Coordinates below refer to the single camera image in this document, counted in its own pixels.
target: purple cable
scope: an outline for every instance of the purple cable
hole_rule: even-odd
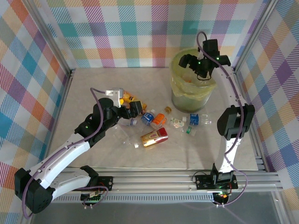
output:
[[[77,189],[77,190],[89,190],[89,189],[95,189],[95,188],[105,189],[106,190],[106,194],[96,204],[92,205],[92,207],[98,206],[99,203],[101,201],[103,201],[107,197],[107,194],[108,194],[108,191],[109,191],[108,187],[105,187],[105,186],[94,186],[94,187],[83,187],[83,188],[78,188]],[[84,199],[84,201],[83,201],[83,205],[84,206],[86,206],[85,202],[86,202],[86,199]]]
[[[60,150],[58,150],[58,151],[57,151],[55,154],[53,154],[49,159],[47,159],[47,161],[46,161],[46,162],[39,168],[39,170],[42,171],[43,168],[45,168],[45,167],[46,167],[46,166],[53,160],[53,158],[55,158],[59,153],[64,152],[64,151],[67,150],[68,148],[73,147],[74,145],[80,144],[81,142],[84,142],[84,141],[90,139],[90,138],[93,137],[96,133],[98,133],[99,130],[101,129],[101,127],[102,127],[102,125],[103,125],[103,119],[104,119],[104,118],[103,118],[103,110],[102,110],[102,107],[101,107],[101,105],[100,105],[100,102],[99,102],[97,96],[95,95],[94,91],[96,91],[96,92],[100,92],[100,93],[103,93],[103,94],[105,94],[105,92],[104,92],[104,91],[97,90],[97,89],[95,89],[95,88],[90,88],[90,91],[92,92],[92,95],[93,95],[93,97],[95,98],[95,101],[97,102],[97,105],[98,105],[99,110],[100,110],[100,116],[101,116],[101,118],[100,118],[100,125],[99,125],[98,129],[97,129],[94,133],[92,133],[91,135],[87,136],[86,138],[84,138],[84,139],[82,139],[82,140],[79,140],[79,141],[77,141],[77,142],[74,142],[74,143],[72,143],[72,144],[69,144],[69,145],[67,145],[66,147],[63,147],[63,148],[61,148]],[[23,192],[23,196],[22,196],[22,211],[23,211],[23,215],[24,215],[25,219],[29,219],[29,218],[32,217],[32,215],[33,215],[33,213],[31,213],[30,215],[27,214],[27,212],[26,212],[26,204],[25,204],[25,200],[26,200],[26,195],[27,195],[27,191],[28,191],[29,185],[31,184],[31,182],[35,179],[35,177],[36,177],[38,174],[39,174],[39,172],[36,171],[36,172],[32,175],[32,177],[29,179],[28,183],[26,184],[25,189],[24,189],[24,192]]]
[[[199,40],[198,40],[198,37],[199,37],[200,34],[203,34],[203,35],[206,37],[206,33],[203,32],[203,31],[200,31],[200,32],[197,33],[197,36],[196,36],[196,42],[197,42],[198,48],[202,51],[202,53],[204,54],[204,56],[206,56],[206,57],[207,57],[208,59],[210,59],[212,62],[216,63],[216,64],[219,66],[219,68],[221,68],[221,69],[223,70],[223,72],[225,73],[227,79],[229,80],[229,82],[230,82],[230,84],[231,84],[231,86],[232,86],[232,89],[233,89],[233,91],[234,91],[235,97],[236,97],[236,99],[237,99],[237,102],[238,102],[238,104],[239,104],[239,106],[240,106],[240,110],[241,110],[241,122],[240,122],[240,126],[239,126],[238,134],[237,134],[237,136],[236,136],[236,138],[235,138],[235,141],[234,141],[232,147],[231,147],[226,153],[224,153],[224,158],[226,159],[226,161],[229,163],[229,165],[231,166],[231,168],[232,168],[233,170],[235,170],[235,171],[237,171],[237,172],[239,172],[239,173],[241,173],[241,174],[243,174],[243,175],[245,176],[246,182],[245,182],[245,186],[244,186],[243,190],[242,190],[241,193],[238,195],[238,197],[236,197],[233,201],[231,201],[231,202],[229,202],[229,203],[226,204],[226,205],[229,205],[229,204],[235,202],[236,200],[238,200],[238,199],[242,196],[242,194],[244,193],[244,191],[245,191],[245,189],[246,189],[246,187],[247,187],[247,184],[248,184],[248,177],[247,177],[247,175],[246,175],[244,172],[242,172],[242,171],[236,169],[236,168],[231,164],[231,161],[229,161],[228,158],[227,158],[227,154],[230,153],[230,152],[233,150],[233,148],[236,146],[236,144],[237,144],[237,142],[238,142],[238,140],[239,140],[239,138],[240,138],[240,135],[241,135],[241,133],[242,133],[243,123],[244,123],[244,110],[243,110],[243,106],[242,106],[241,100],[240,100],[239,95],[238,95],[238,91],[237,91],[237,89],[236,89],[236,87],[235,87],[235,85],[234,85],[233,80],[231,79],[230,75],[228,74],[228,72],[225,70],[225,68],[224,68],[218,61],[216,61],[216,60],[213,59],[211,56],[209,56],[209,55],[203,50],[203,48],[201,47],[201,45],[200,45],[200,43],[199,43]]]

